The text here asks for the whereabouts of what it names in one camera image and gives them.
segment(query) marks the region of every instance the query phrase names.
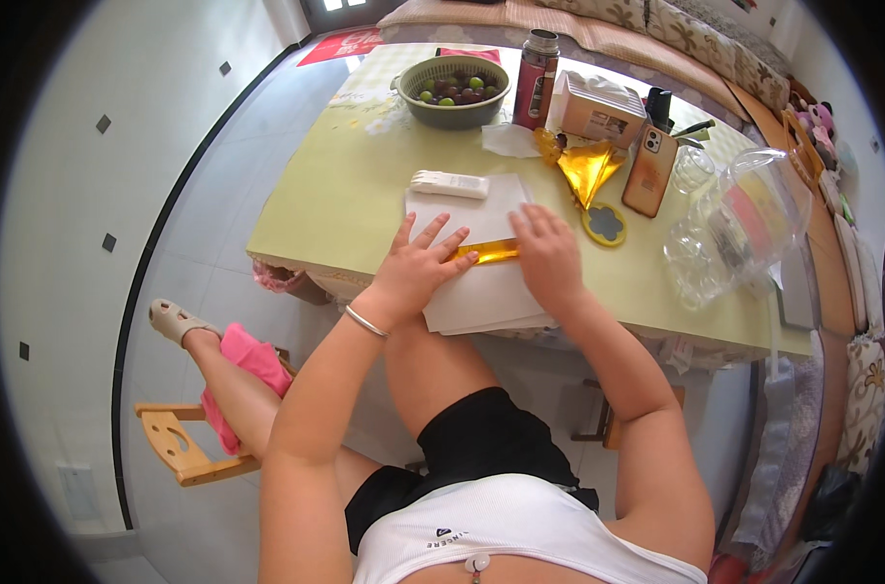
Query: black plastic bag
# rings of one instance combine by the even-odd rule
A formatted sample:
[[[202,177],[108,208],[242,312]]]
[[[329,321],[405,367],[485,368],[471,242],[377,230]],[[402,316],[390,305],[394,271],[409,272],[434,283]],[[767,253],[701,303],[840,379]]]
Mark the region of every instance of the black plastic bag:
[[[833,541],[861,486],[861,475],[825,464],[806,505],[799,534],[803,541]]]

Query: door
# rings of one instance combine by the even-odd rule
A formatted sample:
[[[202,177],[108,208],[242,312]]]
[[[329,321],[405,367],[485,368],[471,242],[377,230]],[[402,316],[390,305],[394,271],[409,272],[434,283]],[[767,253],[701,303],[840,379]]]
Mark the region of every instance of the door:
[[[299,0],[314,35],[375,24],[404,0]]]

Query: black shorts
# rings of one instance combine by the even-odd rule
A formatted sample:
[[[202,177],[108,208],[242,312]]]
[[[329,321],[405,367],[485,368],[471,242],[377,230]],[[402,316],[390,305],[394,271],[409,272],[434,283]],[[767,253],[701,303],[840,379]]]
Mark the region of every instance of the black shorts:
[[[553,444],[549,426],[519,409],[499,387],[475,391],[446,407],[426,424],[416,442],[423,449],[426,476],[384,466],[365,480],[345,508],[353,554],[367,528],[384,515],[440,487],[495,474],[538,476],[569,487],[572,496],[598,509],[595,491],[578,489],[578,479]]]

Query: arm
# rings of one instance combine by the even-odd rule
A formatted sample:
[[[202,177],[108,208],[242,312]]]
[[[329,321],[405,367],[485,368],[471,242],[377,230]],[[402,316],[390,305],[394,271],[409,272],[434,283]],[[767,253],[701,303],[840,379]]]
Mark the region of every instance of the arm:
[[[714,514],[666,376],[583,285],[578,245],[565,221],[539,205],[524,213],[529,223],[516,215],[510,221],[526,285],[581,349],[622,422],[615,499],[621,520],[609,528],[707,571]]]
[[[467,228],[427,249],[448,221],[446,214],[409,243],[415,219],[414,214],[404,219],[374,281],[352,303],[355,312],[388,333],[477,258],[443,263]],[[261,467],[259,581],[352,581],[335,460],[361,383],[382,347],[383,337],[344,315],[287,391]]]

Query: yellow tablecloth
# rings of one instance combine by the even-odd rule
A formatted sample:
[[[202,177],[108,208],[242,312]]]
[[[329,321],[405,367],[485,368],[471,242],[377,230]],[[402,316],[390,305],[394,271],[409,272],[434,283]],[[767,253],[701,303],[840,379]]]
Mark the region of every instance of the yellow tablecloth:
[[[403,216],[403,192],[420,169],[467,175],[517,173],[537,202],[550,206],[578,234],[585,283],[612,314],[635,332],[712,339],[740,347],[769,347],[765,301],[736,291],[701,312],[679,301],[662,246],[670,226],[685,216],[689,201],[670,188],[656,219],[621,204],[630,162],[596,195],[617,207],[627,221],[627,240],[602,248],[583,232],[562,173],[542,160],[498,156],[482,150],[478,130],[446,132],[413,119],[403,100],[390,91],[391,79],[411,64],[435,54],[436,47],[490,49],[473,45],[415,43],[377,47],[352,73],[309,130],[286,166],[254,228],[248,254],[255,259],[310,272],[368,281],[377,270]],[[500,48],[507,73],[516,76],[520,51]],[[562,59],[560,70],[600,74],[645,95],[646,83],[590,64]],[[512,111],[512,95],[500,118]],[[676,97],[670,118],[677,127],[707,120],[701,109]],[[706,152],[718,170],[741,149],[754,147],[743,134],[719,123]],[[779,349],[809,355],[807,332],[782,328]]]

